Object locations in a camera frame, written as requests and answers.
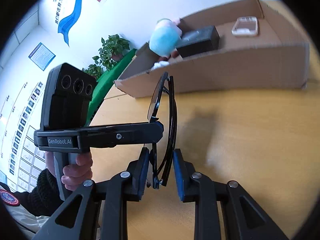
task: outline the bolt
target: bolt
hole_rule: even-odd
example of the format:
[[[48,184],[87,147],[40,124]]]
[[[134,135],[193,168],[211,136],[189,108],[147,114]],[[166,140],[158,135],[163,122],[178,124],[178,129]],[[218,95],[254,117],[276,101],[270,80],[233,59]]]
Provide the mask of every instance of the bolt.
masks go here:
[[[83,182],[83,185],[84,185],[85,187],[90,187],[90,186],[92,186],[92,184],[93,184],[93,181],[92,181],[91,179],[87,179],[87,180],[85,180],[85,181]]]
[[[127,178],[127,177],[130,176],[130,172],[128,172],[128,171],[123,171],[123,172],[121,172],[120,176],[121,176],[121,178]]]
[[[232,180],[232,181],[229,181],[229,186],[235,188],[235,187],[238,187],[239,184],[238,184],[238,182]]]
[[[200,172],[194,172],[194,173],[192,174],[192,177],[193,177],[194,179],[199,179],[199,178],[202,177],[202,174],[201,174]]]

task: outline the potted plant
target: potted plant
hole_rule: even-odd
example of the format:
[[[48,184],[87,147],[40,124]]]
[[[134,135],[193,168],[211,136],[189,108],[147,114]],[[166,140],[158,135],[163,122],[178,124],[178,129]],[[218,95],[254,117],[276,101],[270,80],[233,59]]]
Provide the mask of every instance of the potted plant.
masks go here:
[[[82,71],[95,76],[98,79],[105,71],[110,71],[123,58],[125,49],[129,50],[129,41],[120,38],[118,34],[109,35],[108,40],[101,38],[102,48],[98,49],[99,56],[94,56],[92,59],[95,64]]]

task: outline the blue framed notice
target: blue framed notice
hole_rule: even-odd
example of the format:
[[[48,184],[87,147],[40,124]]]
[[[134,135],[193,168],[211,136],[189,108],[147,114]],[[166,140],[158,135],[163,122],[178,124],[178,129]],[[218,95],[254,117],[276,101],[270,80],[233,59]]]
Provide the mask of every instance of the blue framed notice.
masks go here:
[[[40,42],[38,46],[36,46],[36,48],[31,52],[29,58],[44,71],[55,56],[56,55],[54,55]]]
[[[0,182],[7,184],[7,176],[2,171],[0,171]]]

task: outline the hand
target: hand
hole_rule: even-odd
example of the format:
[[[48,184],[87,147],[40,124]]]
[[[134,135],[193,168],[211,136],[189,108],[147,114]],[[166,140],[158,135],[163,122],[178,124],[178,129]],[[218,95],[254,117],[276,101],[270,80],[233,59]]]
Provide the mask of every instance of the hand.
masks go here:
[[[92,178],[91,166],[93,164],[91,152],[78,154],[76,157],[77,164],[70,164],[63,168],[62,183],[68,190],[76,188],[86,179]],[[50,173],[56,177],[54,171],[53,152],[45,152],[45,164]]]

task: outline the wooden tabletop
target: wooden tabletop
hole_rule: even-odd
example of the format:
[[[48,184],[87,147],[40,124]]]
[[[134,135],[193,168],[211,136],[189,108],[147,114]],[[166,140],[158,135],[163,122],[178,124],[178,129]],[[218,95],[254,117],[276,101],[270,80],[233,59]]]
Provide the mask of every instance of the wooden tabletop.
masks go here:
[[[300,28],[279,2],[270,2]],[[305,90],[228,90],[176,95],[176,147],[212,180],[238,181],[288,237],[308,216],[320,189],[320,64],[310,50]],[[135,99],[113,87],[91,125],[145,122],[150,98]],[[165,126],[158,144],[164,155],[168,97],[158,112]],[[142,145],[92,149],[93,179],[110,179],[136,160]],[[146,188],[128,203],[130,240],[192,240],[194,203],[181,203],[172,168],[167,187]]]

